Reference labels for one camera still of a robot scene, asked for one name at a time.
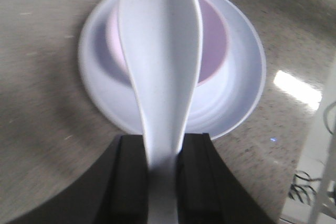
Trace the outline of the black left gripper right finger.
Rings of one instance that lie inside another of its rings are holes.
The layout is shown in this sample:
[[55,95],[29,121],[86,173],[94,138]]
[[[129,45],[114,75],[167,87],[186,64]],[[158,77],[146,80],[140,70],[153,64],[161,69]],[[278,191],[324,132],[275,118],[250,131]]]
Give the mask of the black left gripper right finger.
[[179,223],[273,223],[232,174],[209,134],[187,133],[177,159]]

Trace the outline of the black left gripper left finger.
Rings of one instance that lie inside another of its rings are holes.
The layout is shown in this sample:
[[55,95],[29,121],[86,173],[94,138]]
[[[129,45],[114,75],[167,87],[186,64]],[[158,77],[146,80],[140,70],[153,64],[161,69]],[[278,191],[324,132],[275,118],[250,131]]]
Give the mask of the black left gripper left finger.
[[11,223],[146,223],[148,168],[141,135],[116,136],[75,182]]

